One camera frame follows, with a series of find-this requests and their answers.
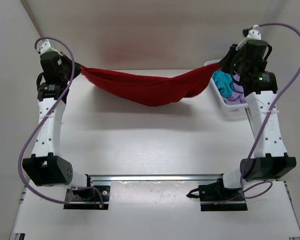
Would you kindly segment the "red t shirt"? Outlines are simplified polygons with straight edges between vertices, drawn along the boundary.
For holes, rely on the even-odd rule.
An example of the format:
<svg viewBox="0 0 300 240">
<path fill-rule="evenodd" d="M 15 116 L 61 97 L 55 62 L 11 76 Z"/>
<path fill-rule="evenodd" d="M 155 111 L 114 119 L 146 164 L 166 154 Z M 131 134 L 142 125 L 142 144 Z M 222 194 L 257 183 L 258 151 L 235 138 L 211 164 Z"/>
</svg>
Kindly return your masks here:
<svg viewBox="0 0 300 240">
<path fill-rule="evenodd" d="M 82 66 L 81 73 L 110 94 L 148 107 L 159 107 L 199 95 L 219 69 L 220 65 L 213 63 L 175 77 L 161 77 Z"/>
</svg>

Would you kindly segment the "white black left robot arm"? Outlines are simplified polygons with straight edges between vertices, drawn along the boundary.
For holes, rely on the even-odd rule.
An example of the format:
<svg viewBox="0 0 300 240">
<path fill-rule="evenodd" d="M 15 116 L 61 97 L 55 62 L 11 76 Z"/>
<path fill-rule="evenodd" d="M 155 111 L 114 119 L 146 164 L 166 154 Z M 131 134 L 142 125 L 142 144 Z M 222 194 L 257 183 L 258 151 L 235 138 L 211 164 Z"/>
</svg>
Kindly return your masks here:
<svg viewBox="0 0 300 240">
<path fill-rule="evenodd" d="M 62 118 L 67 96 L 62 95 L 72 74 L 71 60 L 62 52 L 41 51 L 43 72 L 37 78 L 39 120 L 47 119 L 39 128 L 31 156 L 22 161 L 22 168 L 36 186 L 76 187 L 83 200 L 90 200 L 95 188 L 87 175 L 77 173 L 70 162 L 63 159 L 60 150 Z"/>
</svg>

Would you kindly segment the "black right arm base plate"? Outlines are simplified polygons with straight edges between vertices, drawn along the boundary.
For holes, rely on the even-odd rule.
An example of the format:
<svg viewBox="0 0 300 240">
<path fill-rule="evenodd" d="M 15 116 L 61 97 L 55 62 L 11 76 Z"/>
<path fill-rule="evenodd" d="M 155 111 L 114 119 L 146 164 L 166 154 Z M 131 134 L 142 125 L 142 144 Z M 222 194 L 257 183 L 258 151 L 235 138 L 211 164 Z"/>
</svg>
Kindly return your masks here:
<svg viewBox="0 0 300 240">
<path fill-rule="evenodd" d="M 241 196 L 241 189 L 225 188 L 218 180 L 214 183 L 199 185 L 186 195 L 190 199 L 199 199 L 201 212 L 247 211 L 246 200 Z"/>
</svg>

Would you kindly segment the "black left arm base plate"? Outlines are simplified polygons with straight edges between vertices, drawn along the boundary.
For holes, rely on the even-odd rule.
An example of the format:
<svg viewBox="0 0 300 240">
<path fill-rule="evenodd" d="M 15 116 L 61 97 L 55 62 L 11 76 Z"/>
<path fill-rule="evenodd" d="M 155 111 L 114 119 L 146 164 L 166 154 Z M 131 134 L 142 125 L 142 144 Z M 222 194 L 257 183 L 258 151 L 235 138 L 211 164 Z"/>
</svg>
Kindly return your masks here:
<svg viewBox="0 0 300 240">
<path fill-rule="evenodd" d="M 108 210 L 110 203 L 111 182 L 94 182 L 94 187 L 98 189 L 102 196 L 102 204 L 100 196 L 94 189 L 73 190 L 70 193 L 66 191 L 65 201 L 71 201 L 63 205 L 65 210 Z"/>
</svg>

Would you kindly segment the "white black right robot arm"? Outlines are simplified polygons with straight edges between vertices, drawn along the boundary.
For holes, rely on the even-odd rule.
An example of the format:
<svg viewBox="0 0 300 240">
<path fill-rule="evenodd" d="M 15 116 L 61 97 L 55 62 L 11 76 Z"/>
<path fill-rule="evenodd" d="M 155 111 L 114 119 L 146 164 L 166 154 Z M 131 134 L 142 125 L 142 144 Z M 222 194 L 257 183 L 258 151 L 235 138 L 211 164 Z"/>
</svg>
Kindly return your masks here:
<svg viewBox="0 0 300 240">
<path fill-rule="evenodd" d="M 199 185 L 186 196 L 204 205 L 220 205 L 245 199 L 245 192 L 261 184 L 272 184 L 297 164 L 283 143 L 276 99 L 277 80 L 266 71 L 272 47 L 264 40 L 250 39 L 231 58 L 229 73 L 239 76 L 250 110 L 254 144 L 238 168 L 221 174 L 216 182 Z"/>
</svg>

